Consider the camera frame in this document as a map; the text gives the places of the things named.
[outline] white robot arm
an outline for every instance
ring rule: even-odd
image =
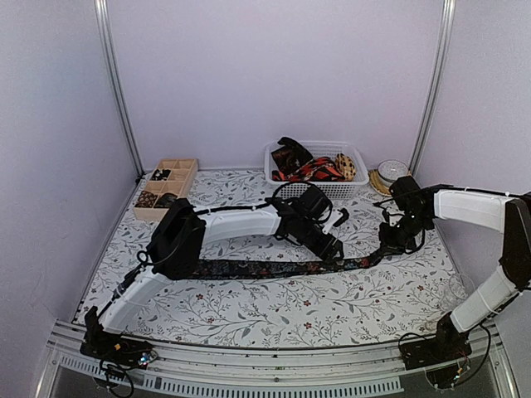
[[[436,335],[401,346],[406,368],[430,366],[470,354],[468,333],[499,313],[531,280],[531,196],[449,186],[419,188],[412,177],[391,186],[404,216],[395,225],[380,225],[380,250],[399,254],[414,248],[415,236],[433,228],[433,219],[458,220],[504,234],[503,254],[494,273],[437,324]]]
[[[139,257],[140,266],[125,275],[99,313],[93,307],[86,314],[81,353],[121,366],[144,366],[153,360],[149,343],[123,338],[121,333],[161,289],[175,280],[203,276],[204,269],[197,267],[199,254],[213,241],[273,235],[278,240],[296,240],[322,261],[341,260],[343,243],[329,232],[344,223],[348,213],[334,210],[321,190],[308,185],[300,197],[282,200],[274,194],[249,206],[194,208],[188,200],[177,199],[153,233],[146,259]]]

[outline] wooden compartment tray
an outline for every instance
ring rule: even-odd
[[[138,220],[161,221],[173,200],[186,197],[197,174],[197,159],[163,159],[134,205]]]

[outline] floral tablecloth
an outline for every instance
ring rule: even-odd
[[[261,171],[199,172],[188,199],[194,205],[258,202],[272,193]],[[129,205],[76,314],[102,308],[135,254],[149,243],[155,222],[137,221]],[[335,201],[350,213],[335,232],[346,257],[378,247],[382,200],[370,186],[349,201]],[[215,242],[202,258],[231,260],[316,260],[304,247],[272,237],[248,236]],[[433,332],[441,316],[441,286],[454,273],[435,231],[414,255],[384,260],[372,269],[287,279],[178,281],[149,301],[127,333],[174,342],[232,347],[329,347],[398,339],[405,332]]]

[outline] floral fabric strap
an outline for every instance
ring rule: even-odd
[[[379,255],[373,254],[360,259],[331,262],[199,260],[196,272],[186,279],[276,279],[296,275],[329,274],[371,268],[381,259]]]

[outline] light purple wall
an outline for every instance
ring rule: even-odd
[[[0,2],[0,396],[28,398],[134,187],[93,2]]]
[[[110,2],[146,168],[263,167],[282,135],[343,140],[374,166],[408,162],[442,1]]]
[[[501,191],[531,191],[531,2],[457,2],[451,48],[418,178]],[[501,236],[440,223],[459,268],[480,284]],[[522,397],[531,396],[531,295],[497,323]]]

